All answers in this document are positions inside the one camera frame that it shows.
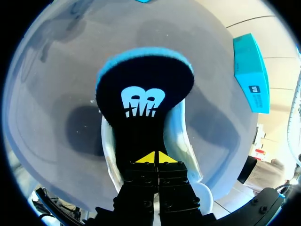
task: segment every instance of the gray table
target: gray table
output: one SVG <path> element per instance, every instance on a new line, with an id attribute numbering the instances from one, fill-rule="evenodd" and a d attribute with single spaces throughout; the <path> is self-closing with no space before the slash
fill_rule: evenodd
<path id="1" fill-rule="evenodd" d="M 143 46 L 177 50 L 192 63 L 186 126 L 215 199 L 246 161 L 257 114 L 233 76 L 232 36 L 211 13 L 194 0 L 60 0 L 24 36 L 3 111 L 20 162 L 67 202 L 112 209 L 117 193 L 102 151 L 95 75 L 109 56 Z"/>

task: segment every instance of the blue box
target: blue box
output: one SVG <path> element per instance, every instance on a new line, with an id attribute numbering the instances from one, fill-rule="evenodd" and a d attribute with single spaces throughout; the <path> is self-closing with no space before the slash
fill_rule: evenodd
<path id="1" fill-rule="evenodd" d="M 146 3 L 146 2 L 149 2 L 150 0 L 136 0 L 136 1 L 139 1 L 139 2 L 142 2 L 142 3 Z"/>
<path id="2" fill-rule="evenodd" d="M 252 34 L 233 39 L 234 76 L 240 84 L 252 112 L 269 113 L 269 78 Z"/>

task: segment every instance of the yellow triangle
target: yellow triangle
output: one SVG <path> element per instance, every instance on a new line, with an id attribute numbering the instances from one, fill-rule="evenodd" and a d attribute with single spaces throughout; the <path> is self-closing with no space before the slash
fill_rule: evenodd
<path id="1" fill-rule="evenodd" d="M 178 161 L 170 158 L 169 156 L 167 156 L 163 152 L 159 152 L 159 163 L 165 163 L 165 162 L 172 163 L 172 162 L 178 162 Z"/>
<path id="2" fill-rule="evenodd" d="M 145 163 L 148 161 L 149 163 L 155 163 L 155 152 L 149 153 L 147 156 L 144 156 L 143 158 L 136 161 L 137 163 Z"/>

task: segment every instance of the white logo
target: white logo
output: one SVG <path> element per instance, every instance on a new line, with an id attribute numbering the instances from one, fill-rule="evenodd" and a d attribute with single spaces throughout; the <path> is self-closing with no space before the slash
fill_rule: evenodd
<path id="1" fill-rule="evenodd" d="M 160 103 L 163 101 L 165 93 L 160 89 L 149 89 L 145 91 L 138 86 L 130 86 L 125 88 L 121 92 L 121 99 L 124 109 L 128 109 L 126 112 L 126 117 L 130 117 L 130 112 L 132 111 L 133 116 L 137 115 L 137 109 L 139 106 L 139 115 L 142 116 L 146 108 L 146 116 L 154 117 L 156 111 L 154 109 L 158 108 Z"/>
<path id="2" fill-rule="evenodd" d="M 258 93 L 257 87 L 256 87 L 256 86 L 252 86 L 252 92 L 253 92 L 253 93 Z"/>

